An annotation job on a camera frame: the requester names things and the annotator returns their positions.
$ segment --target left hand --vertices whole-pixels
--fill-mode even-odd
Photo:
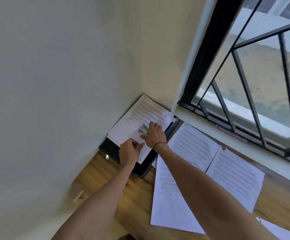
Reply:
[[[136,161],[139,158],[140,151],[142,150],[145,143],[139,144],[133,138],[129,138],[123,144],[120,145],[119,158],[122,166],[134,167]]]

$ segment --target right hand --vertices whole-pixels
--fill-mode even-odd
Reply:
[[[146,142],[146,145],[151,149],[153,149],[159,142],[166,143],[166,135],[162,130],[162,126],[158,123],[154,124],[153,121],[149,123],[147,135],[143,134],[139,137],[142,138]]]

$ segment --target black folder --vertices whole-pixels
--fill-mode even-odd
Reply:
[[[167,140],[171,137],[173,134],[174,130],[176,129],[179,120],[176,116],[174,116],[175,121],[171,122],[170,125],[167,127],[165,130],[165,135]],[[110,139],[106,138],[105,141],[99,146],[99,149],[102,150],[104,153],[106,153],[108,156],[110,156],[112,159],[114,159],[117,163],[120,164],[119,160],[119,146],[116,145],[114,142],[112,142]],[[131,172],[132,175],[135,177],[144,177],[150,170],[150,167],[157,158],[157,153],[154,150],[151,150],[150,153],[147,155],[145,160],[143,161],[142,164],[136,163],[133,171]]]

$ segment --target white paper sheet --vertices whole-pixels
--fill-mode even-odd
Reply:
[[[163,159],[158,156],[151,225],[205,234]]]
[[[216,142],[187,123],[177,130],[168,146],[203,171],[206,171],[219,149]],[[204,234],[160,156],[157,159],[151,225]]]
[[[252,213],[264,173],[229,150],[219,150],[206,174],[232,194]]]
[[[142,134],[138,131],[140,125],[148,125],[149,122],[153,121],[159,123],[163,131],[165,131],[172,122],[173,117],[170,111],[155,103],[144,94],[114,125],[108,132],[107,137],[118,146],[129,138],[142,143],[145,141],[139,137]],[[142,163],[150,151],[151,149],[147,145],[144,145],[138,162]]]
[[[170,139],[168,145],[173,152],[188,162],[197,163],[195,166],[203,172],[206,172],[220,148],[220,145],[215,141],[187,123],[182,124]]]
[[[263,224],[264,227],[266,227],[272,234],[274,234],[278,239],[280,240],[290,240],[290,231],[287,231],[284,228],[281,228],[279,226],[276,226],[273,223],[270,223],[268,221],[265,221],[261,218],[256,217],[257,220]]]

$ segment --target desk surface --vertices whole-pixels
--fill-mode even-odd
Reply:
[[[253,214],[290,231],[290,181],[237,151],[228,149],[265,173]],[[75,182],[88,194],[93,194],[119,167],[112,159],[106,160],[106,155],[99,151],[76,177]],[[119,224],[137,240],[208,239],[202,234],[150,225],[155,174],[156,170],[152,167],[144,178],[129,177],[115,212]]]

